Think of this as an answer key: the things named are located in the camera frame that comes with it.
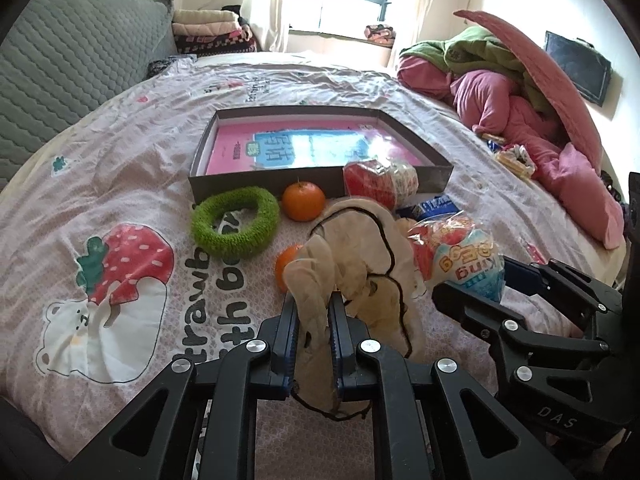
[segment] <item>pile of clothes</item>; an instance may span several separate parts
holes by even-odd
[[[379,23],[377,25],[367,25],[364,29],[364,37],[371,43],[393,46],[396,41],[396,32],[393,27]]]
[[[249,24],[231,10],[176,10],[172,29],[180,54],[201,57],[257,51]]]
[[[479,137],[524,146],[533,179],[607,249],[618,247],[622,209],[600,180],[600,136],[570,79],[513,25],[486,12],[455,14],[484,27],[403,50],[399,82],[456,108]]]

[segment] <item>cardboard box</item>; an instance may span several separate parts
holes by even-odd
[[[198,144],[189,181],[196,203],[245,186],[261,186],[279,198],[287,186],[303,181],[338,198],[345,195],[343,165],[379,153],[412,163],[418,192],[442,192],[453,170],[427,142],[380,110],[262,106],[215,113]]]

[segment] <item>green knitted ring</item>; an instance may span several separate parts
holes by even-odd
[[[233,234],[220,234],[212,224],[227,211],[257,209],[255,219]],[[280,207],[276,198],[261,187],[242,187],[214,195],[193,213],[191,233],[196,243],[211,256],[246,258],[265,250],[278,229]]]

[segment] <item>television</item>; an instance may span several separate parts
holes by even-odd
[[[546,32],[545,51],[554,59],[578,92],[591,103],[604,104],[611,81],[611,62],[584,40],[568,40]]]

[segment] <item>orange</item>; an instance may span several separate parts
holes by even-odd
[[[296,222],[311,222],[324,209],[324,193],[316,184],[297,182],[282,194],[284,213]]]
[[[290,261],[295,259],[296,254],[298,253],[298,250],[300,250],[301,248],[302,248],[302,245],[300,244],[289,246],[286,249],[284,249],[284,251],[282,251],[280,254],[278,254],[278,257],[276,258],[276,265],[273,273],[276,276],[276,283],[278,284],[278,288],[282,292],[287,291],[287,285],[285,285],[284,281],[282,280],[282,273],[284,272],[284,268],[287,266],[287,264]]]

